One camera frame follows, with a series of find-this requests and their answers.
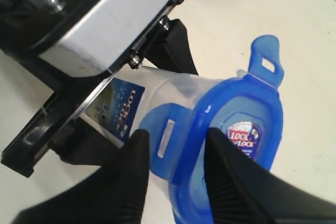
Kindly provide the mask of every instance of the white table surface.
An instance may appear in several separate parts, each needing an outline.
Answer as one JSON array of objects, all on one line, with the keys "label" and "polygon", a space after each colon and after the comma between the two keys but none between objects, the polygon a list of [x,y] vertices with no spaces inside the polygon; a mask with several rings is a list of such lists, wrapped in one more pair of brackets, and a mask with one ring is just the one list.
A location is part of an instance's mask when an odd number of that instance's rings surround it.
[{"label": "white table surface", "polygon": [[[283,139],[272,172],[336,202],[336,3],[334,0],[185,0],[172,17],[188,28],[201,76],[229,78],[246,69],[254,38],[280,40],[285,79]],[[28,122],[50,90],[13,60],[0,56],[0,149]],[[48,153],[25,179],[0,166],[0,219],[78,182],[94,167],[63,164]],[[170,204],[150,185],[143,223],[173,224]]]}]

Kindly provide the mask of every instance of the plastic food container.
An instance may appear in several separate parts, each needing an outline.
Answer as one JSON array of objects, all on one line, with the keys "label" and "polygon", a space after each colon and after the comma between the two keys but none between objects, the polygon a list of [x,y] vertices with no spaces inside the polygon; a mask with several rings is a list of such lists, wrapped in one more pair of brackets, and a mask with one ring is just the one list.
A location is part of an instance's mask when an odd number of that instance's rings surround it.
[{"label": "plastic food container", "polygon": [[[269,61],[271,71],[262,64]],[[204,139],[221,129],[246,155],[270,169],[282,135],[279,42],[255,39],[246,75],[210,80],[154,68],[123,69],[112,81],[104,126],[120,141],[136,129],[151,140],[151,171],[166,181],[176,223],[213,223],[204,181]]]}]

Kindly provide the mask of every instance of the container lid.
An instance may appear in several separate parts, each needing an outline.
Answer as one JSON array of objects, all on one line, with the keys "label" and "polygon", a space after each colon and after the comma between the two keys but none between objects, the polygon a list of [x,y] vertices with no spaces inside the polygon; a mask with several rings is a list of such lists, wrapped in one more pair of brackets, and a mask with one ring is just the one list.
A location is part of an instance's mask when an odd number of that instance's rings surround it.
[{"label": "container lid", "polygon": [[[263,61],[274,69],[264,67]],[[252,149],[245,146],[246,153],[270,169],[282,133],[277,88],[283,75],[278,39],[261,36],[252,43],[245,76],[217,84],[194,110],[164,104],[145,116],[140,128],[150,132],[151,170],[170,183],[177,223],[213,223],[203,168],[204,139],[209,127],[230,131],[237,143],[254,144]]]}]

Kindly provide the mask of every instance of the metal screw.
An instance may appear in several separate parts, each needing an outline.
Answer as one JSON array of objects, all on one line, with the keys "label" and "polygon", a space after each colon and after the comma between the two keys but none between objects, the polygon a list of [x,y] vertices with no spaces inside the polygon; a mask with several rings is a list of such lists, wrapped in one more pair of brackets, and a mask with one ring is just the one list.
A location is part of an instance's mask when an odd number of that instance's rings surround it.
[{"label": "metal screw", "polygon": [[130,65],[130,67],[132,69],[139,69],[142,67],[142,60],[141,58],[137,55],[136,52],[132,52],[131,53],[131,59],[128,62],[128,64]]},{"label": "metal screw", "polygon": [[53,8],[55,13],[61,12],[65,7],[65,3],[61,3],[60,0],[47,0],[47,4]]},{"label": "metal screw", "polygon": [[169,25],[169,21],[166,19],[166,18],[162,18],[160,21],[159,21],[159,23],[160,23],[160,25],[162,25],[163,26],[163,28],[165,29],[165,30],[169,30],[169,28],[170,28],[170,25]]}]

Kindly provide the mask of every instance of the product label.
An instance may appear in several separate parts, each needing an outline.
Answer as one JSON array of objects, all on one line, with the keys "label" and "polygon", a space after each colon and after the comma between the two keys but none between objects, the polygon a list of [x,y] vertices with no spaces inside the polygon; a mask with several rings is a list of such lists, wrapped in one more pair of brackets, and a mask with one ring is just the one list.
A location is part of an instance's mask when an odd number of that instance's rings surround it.
[{"label": "product label", "polygon": [[238,122],[227,128],[228,138],[253,160],[258,152],[263,133],[257,124]]},{"label": "product label", "polygon": [[107,130],[118,139],[125,141],[130,136],[145,88],[116,78],[112,80],[111,87],[112,100]]}]

